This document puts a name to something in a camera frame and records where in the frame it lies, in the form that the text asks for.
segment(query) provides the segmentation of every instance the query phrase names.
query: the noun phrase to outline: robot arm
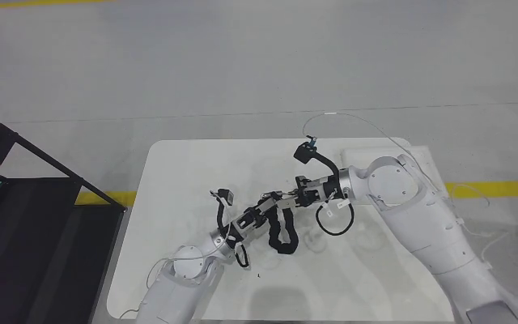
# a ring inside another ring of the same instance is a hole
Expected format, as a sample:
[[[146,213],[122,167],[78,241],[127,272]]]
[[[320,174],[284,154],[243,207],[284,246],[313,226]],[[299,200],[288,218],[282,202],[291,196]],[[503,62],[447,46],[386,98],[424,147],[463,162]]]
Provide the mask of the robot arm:
[[[339,170],[316,153],[314,144],[315,139],[302,144],[294,157],[305,164],[311,159],[319,160],[333,174],[314,181],[297,177],[297,189],[263,194],[255,207],[227,226],[221,221],[224,202],[219,200],[218,229],[197,244],[182,246],[176,252],[144,297],[137,323],[187,324],[208,287],[215,284],[216,273],[223,271],[221,263],[234,254],[234,249],[250,232],[267,221],[272,210],[289,211],[330,199],[354,201],[364,196],[394,236],[437,280],[450,301],[456,322],[518,323],[517,299],[477,258],[465,239],[460,221],[411,158],[382,157],[367,169],[351,166]],[[387,206],[385,201],[390,198],[404,202]],[[226,201],[231,204],[231,197]],[[276,245],[270,245],[282,253]]]
[[[366,170],[349,168],[350,195],[367,196],[399,242],[434,276],[458,323],[518,323],[518,300],[469,246],[462,222],[408,156],[382,157]],[[397,206],[386,194],[410,195]]]

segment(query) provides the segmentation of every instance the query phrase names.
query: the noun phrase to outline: gray floor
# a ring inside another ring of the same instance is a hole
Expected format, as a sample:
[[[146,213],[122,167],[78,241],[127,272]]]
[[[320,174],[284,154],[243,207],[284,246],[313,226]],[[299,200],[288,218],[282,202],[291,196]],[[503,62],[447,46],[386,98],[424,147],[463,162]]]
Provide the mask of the gray floor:
[[[298,138],[310,117],[337,110],[428,145],[445,181],[514,181],[517,11],[514,0],[119,0],[0,10],[0,121],[102,190],[136,190],[160,139]],[[308,129],[380,136],[349,117]],[[2,173],[55,174],[21,150]],[[510,228],[515,240],[515,205],[469,202],[465,217],[475,228]],[[492,262],[516,288],[505,271],[516,245],[502,251]],[[96,323],[112,321],[104,309]]]

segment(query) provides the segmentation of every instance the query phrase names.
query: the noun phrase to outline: black rod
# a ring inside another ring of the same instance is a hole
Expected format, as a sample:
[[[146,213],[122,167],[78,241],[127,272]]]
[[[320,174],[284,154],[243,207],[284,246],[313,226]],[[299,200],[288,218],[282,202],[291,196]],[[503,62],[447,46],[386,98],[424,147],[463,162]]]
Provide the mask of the black rod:
[[[32,154],[34,154],[35,156],[38,156],[40,159],[42,159],[43,161],[45,161],[48,164],[52,165],[54,168],[56,168],[59,171],[63,172],[64,174],[66,174],[67,176],[71,177],[72,179],[78,181],[79,183],[81,183],[81,185],[86,187],[88,190],[90,190],[94,194],[97,194],[99,197],[104,199],[107,203],[119,206],[119,207],[121,207],[121,209],[123,211],[126,210],[126,207],[122,206],[120,203],[118,203],[117,201],[113,200],[107,194],[105,194],[101,190],[97,189],[90,182],[88,182],[88,181],[84,180],[83,178],[81,178],[77,173],[74,173],[74,171],[70,170],[65,165],[59,163],[56,159],[54,159],[52,156],[50,156],[47,153],[45,153],[44,151],[42,151],[39,147],[37,147],[36,145],[34,145],[31,142],[29,142],[26,139],[24,139],[22,136],[20,136],[20,134],[16,133],[15,131],[11,130],[10,128],[8,128],[7,126],[5,126],[3,124],[0,124],[0,126],[4,126],[8,130],[10,130],[11,133],[15,137],[15,141],[19,145],[21,145],[22,147],[24,147],[25,149],[30,151]]]

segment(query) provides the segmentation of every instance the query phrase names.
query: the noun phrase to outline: wire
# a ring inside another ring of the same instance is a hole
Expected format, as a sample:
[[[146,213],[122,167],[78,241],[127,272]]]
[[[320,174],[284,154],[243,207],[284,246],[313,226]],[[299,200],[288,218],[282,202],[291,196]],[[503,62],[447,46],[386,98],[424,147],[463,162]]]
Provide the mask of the wire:
[[[491,206],[491,201],[488,199],[487,196],[484,195],[483,192],[481,192],[480,190],[478,190],[477,188],[473,188],[471,185],[466,185],[464,183],[459,183],[459,184],[456,184],[453,186],[452,188],[452,194],[451,194],[451,197],[450,197],[450,201],[452,202],[452,206],[453,206],[453,214],[455,214],[455,217],[458,218],[458,215],[456,213],[456,206],[455,206],[455,202],[454,202],[454,199],[455,199],[455,191],[457,190],[457,188],[459,187],[464,187],[464,188],[468,188],[478,194],[480,194],[480,196],[482,198],[484,198],[484,200],[486,200],[487,202],[487,206],[486,208],[489,208]],[[496,232],[491,232],[491,233],[477,233],[477,232],[471,232],[464,223],[462,223],[462,228],[468,232],[469,234],[475,236],[475,237],[484,237],[484,238],[489,238],[489,237],[492,237],[496,234]],[[482,252],[480,253],[480,259],[484,262],[484,263],[487,263],[487,260],[486,260],[486,251],[491,247],[493,246],[494,244],[496,244],[498,241],[502,240],[504,237],[506,237],[507,235],[509,235],[509,232],[507,231],[503,231],[502,234],[500,234],[500,236],[498,236],[497,238],[495,238],[493,241],[489,242],[485,247],[484,249],[482,249]],[[506,249],[507,250],[507,256],[513,261],[513,263],[515,265],[518,265],[518,262],[516,262],[516,259],[514,257],[511,256],[511,254],[509,253],[509,249]]]
[[[124,313],[122,313],[122,315],[121,315],[121,316],[119,316],[119,319],[122,319],[122,317],[123,317],[124,315],[126,315],[127,313],[138,313],[138,309],[128,309],[128,310],[126,310]]]
[[[452,188],[452,193],[450,195],[450,202],[452,202],[452,206],[453,206],[453,214],[455,215],[455,217],[457,218],[460,218],[458,213],[456,212],[456,205],[455,205],[455,192],[458,188],[460,187],[463,187],[463,188],[468,188],[474,192],[476,192],[477,194],[480,194],[480,197],[481,198],[484,198],[484,200],[486,200],[486,203],[487,203],[487,206],[486,208],[489,208],[491,206],[491,201],[488,199],[487,196],[484,195],[483,192],[481,192],[480,190],[476,189],[476,188],[473,188],[471,185],[466,185],[464,183],[459,183],[459,184],[456,184],[453,186]],[[474,237],[485,237],[485,238],[488,238],[488,237],[492,237],[496,234],[496,232],[490,232],[490,233],[478,233],[478,232],[471,232],[464,223],[462,223],[462,228],[468,232],[469,234],[473,235]]]
[[[151,267],[151,269],[149,270],[149,272],[147,273],[147,277],[146,277],[146,287],[147,289],[149,289],[149,276],[151,275],[151,272],[153,271],[153,269],[155,269],[155,266],[157,264],[159,264],[161,261],[166,261],[168,260],[169,258],[161,258],[159,261],[155,262],[155,264]]]
[[[333,197],[336,193],[337,193],[337,191],[335,190],[332,194],[330,194],[329,197],[316,209],[316,213],[315,213],[315,218],[316,218],[316,222],[318,223],[318,226],[320,226],[322,231],[324,231],[326,234],[328,234],[332,237],[339,237],[339,236],[345,234],[347,231],[349,231],[350,227],[353,226],[353,223],[355,222],[355,209],[353,208],[352,203],[349,203],[350,221],[344,230],[342,230],[340,232],[331,232],[327,228],[325,228],[324,225],[322,225],[321,219],[319,216],[319,214],[322,210],[322,207],[324,206],[325,203],[329,203],[329,200],[333,199]]]
[[[418,166],[419,168],[419,171],[421,171],[422,174],[424,174],[424,176],[428,179],[428,181],[437,189],[437,185],[435,185],[435,183],[432,181],[432,179],[422,170],[421,168],[421,165],[419,164],[418,160],[415,158],[415,156],[409,151],[407,150],[406,148],[404,148],[402,145],[400,145],[398,142],[396,142],[393,138],[391,138],[390,136],[388,136],[380,127],[374,125],[372,122],[368,121],[367,119],[363,119],[361,117],[358,117],[356,115],[353,115],[351,113],[336,113],[336,112],[331,112],[331,113],[320,113],[316,116],[313,116],[311,118],[309,118],[305,123],[304,125],[302,126],[302,135],[304,137],[308,136],[308,133],[306,133],[306,126],[309,124],[310,121],[312,121],[313,119],[315,118],[318,118],[320,116],[333,116],[333,115],[346,115],[346,116],[349,116],[349,117],[354,117],[356,119],[359,119],[360,121],[363,121],[363,122],[366,122],[367,124],[369,124],[370,126],[376,128],[384,137],[386,137],[387,139],[389,139],[392,143],[396,144],[396,146],[398,146],[400,149],[403,150],[404,153],[408,154],[412,159],[414,159],[414,162],[416,163],[416,165]]]
[[[240,265],[240,267],[242,267],[243,269],[246,269],[250,266],[250,262],[248,262],[248,253],[246,252],[246,249],[244,248],[244,245],[241,242],[236,244],[235,249],[237,249],[239,246],[241,247],[241,251],[243,251],[244,262],[241,261],[241,257],[239,256],[237,251],[235,252],[236,261]]]
[[[504,237],[506,237],[507,235],[509,234],[509,232],[504,232],[502,235],[500,235],[499,237],[495,238],[493,241],[489,242],[486,247],[482,250],[482,252],[480,253],[480,259],[486,263],[486,251],[487,249],[489,249],[493,244],[495,244],[496,242],[502,240]]]

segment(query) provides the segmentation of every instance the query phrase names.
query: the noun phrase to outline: white tabletop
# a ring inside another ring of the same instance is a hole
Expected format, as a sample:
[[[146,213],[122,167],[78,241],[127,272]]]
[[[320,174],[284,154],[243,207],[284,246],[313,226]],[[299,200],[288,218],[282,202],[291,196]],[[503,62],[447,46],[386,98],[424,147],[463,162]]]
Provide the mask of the white tabletop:
[[[409,145],[399,139],[402,145]],[[322,164],[301,164],[293,152],[302,139],[160,141],[150,149],[108,294],[118,318],[146,294],[146,276],[194,235],[216,226],[217,202],[209,190],[235,194],[236,214],[260,194],[291,190],[295,176],[329,174]],[[352,147],[393,146],[387,139],[319,139],[319,152],[342,166]],[[300,237],[293,255],[279,255],[263,235],[248,247],[250,271],[235,262],[195,318],[215,320],[451,321],[446,297],[369,206],[356,207],[355,226],[325,237],[315,253],[304,235],[315,228],[315,209],[295,213]]]

